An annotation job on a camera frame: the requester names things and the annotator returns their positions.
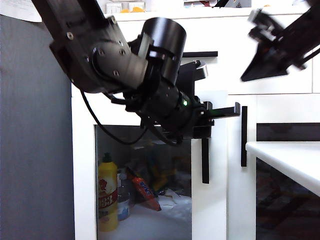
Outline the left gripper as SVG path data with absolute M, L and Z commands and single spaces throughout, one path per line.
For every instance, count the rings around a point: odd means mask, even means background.
M 194 98 L 188 100 L 191 115 L 186 122 L 187 127 L 193 128 L 194 139 L 208 139 L 212 136 L 212 127 L 215 124 L 212 118 L 230 118 L 241 114 L 241 105 L 235 102 L 234 106 L 213 109 L 210 101 L 200 102 Z

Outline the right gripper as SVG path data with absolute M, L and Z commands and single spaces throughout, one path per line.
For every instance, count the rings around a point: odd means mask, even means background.
M 249 82 L 264 78 L 288 75 L 287 68 L 300 70 L 319 51 L 306 55 L 320 44 L 320 2 L 309 0 L 309 9 L 287 27 L 272 20 L 275 46 L 258 43 L 256 53 L 240 79 Z

